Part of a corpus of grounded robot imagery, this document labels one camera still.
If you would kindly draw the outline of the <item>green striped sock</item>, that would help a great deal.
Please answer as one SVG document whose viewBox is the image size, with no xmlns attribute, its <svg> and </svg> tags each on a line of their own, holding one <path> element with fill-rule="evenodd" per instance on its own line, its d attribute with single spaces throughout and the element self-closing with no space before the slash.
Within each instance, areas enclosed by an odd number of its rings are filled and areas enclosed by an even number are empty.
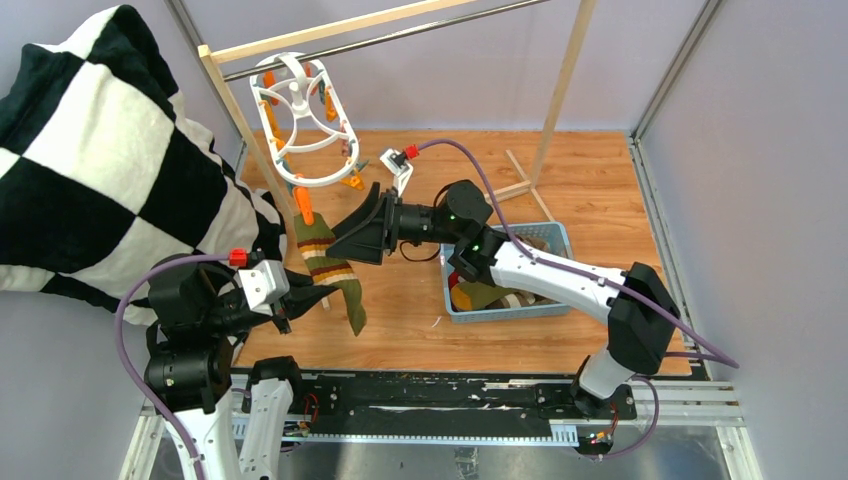
<svg viewBox="0 0 848 480">
<path fill-rule="evenodd" d="M 329 247 L 336 241 L 332 229 L 319 213 L 312 214 L 311 224 L 303 214 L 297 214 L 293 227 L 298 250 L 314 283 L 342 292 L 351 330 L 359 336 L 367 324 L 362 285 L 349 262 L 329 255 Z"/>
<path fill-rule="evenodd" d="M 459 282 L 450 291 L 450 300 L 459 311 L 494 310 L 488 307 L 495 300 L 517 289 L 490 286 L 484 283 Z"/>
</svg>

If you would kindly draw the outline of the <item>light blue plastic basket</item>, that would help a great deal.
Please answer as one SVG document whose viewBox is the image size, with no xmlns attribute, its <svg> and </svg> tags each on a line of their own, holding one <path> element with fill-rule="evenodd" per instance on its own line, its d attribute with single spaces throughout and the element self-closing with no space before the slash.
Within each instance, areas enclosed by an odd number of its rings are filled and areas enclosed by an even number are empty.
<svg viewBox="0 0 848 480">
<path fill-rule="evenodd" d="M 557 221 L 521 223 L 510 226 L 513 234 L 530 252 L 520 251 L 514 242 L 506 240 L 498 253 L 496 264 L 492 266 L 489 277 L 475 283 L 490 286 L 517 289 L 556 301 L 554 305 L 528 307 L 521 309 L 494 309 L 479 311 L 459 311 L 451 300 L 449 291 L 459 282 L 472 282 L 463 277 L 449 259 L 456 252 L 453 245 L 440 246 L 439 261 L 443 283 L 444 304 L 447 315 L 454 324 L 486 323 L 526 318 L 550 317 L 569 313 L 572 306 L 568 303 L 572 294 L 557 293 L 554 288 L 560 282 L 574 282 L 576 276 L 569 272 L 535 262 L 533 255 L 544 254 L 547 257 L 559 257 L 561 262 L 571 260 L 573 252 L 571 241 L 565 226 Z"/>
</svg>

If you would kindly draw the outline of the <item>brown striped sock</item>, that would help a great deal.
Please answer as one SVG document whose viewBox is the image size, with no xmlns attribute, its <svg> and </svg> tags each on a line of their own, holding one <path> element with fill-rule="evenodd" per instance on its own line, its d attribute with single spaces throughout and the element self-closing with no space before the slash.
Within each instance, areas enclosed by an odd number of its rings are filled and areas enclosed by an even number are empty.
<svg viewBox="0 0 848 480">
<path fill-rule="evenodd" d="M 490 309 L 521 309 L 554 304 L 556 304 L 556 301 L 531 292 L 515 291 L 495 300 L 488 307 Z"/>
</svg>

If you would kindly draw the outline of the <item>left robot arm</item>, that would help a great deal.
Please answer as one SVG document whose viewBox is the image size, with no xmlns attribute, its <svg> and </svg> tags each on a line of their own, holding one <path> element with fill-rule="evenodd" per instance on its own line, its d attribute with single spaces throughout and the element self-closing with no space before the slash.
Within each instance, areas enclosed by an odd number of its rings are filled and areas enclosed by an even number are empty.
<svg viewBox="0 0 848 480">
<path fill-rule="evenodd" d="M 260 252 L 234 251 L 232 271 L 223 260 L 177 254 L 150 271 L 145 282 L 157 320 L 148 330 L 143 380 L 166 419 L 185 478 L 275 479 L 288 413 L 304 405 L 307 389 L 293 357 L 256 362 L 241 406 L 246 431 L 236 441 L 236 343 L 267 322 L 289 333 L 292 320 L 335 289 Z"/>
</svg>

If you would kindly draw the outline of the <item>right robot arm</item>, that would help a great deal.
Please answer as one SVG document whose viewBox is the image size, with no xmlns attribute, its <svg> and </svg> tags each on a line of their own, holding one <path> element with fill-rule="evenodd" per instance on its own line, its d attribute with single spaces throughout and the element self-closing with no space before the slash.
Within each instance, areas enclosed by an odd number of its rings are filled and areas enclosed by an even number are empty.
<svg viewBox="0 0 848 480">
<path fill-rule="evenodd" d="M 572 406 L 584 417 L 607 409 L 634 375 L 658 372 L 680 311 L 652 267 L 601 268 L 540 251 L 489 226 L 492 212 L 469 180 L 448 185 L 433 206 L 406 204 L 395 189 L 374 184 L 363 204 L 333 228 L 336 239 L 327 253 L 379 265 L 404 241 L 450 245 L 447 262 L 464 280 L 534 293 L 590 315 L 608 335 L 570 388 Z"/>
</svg>

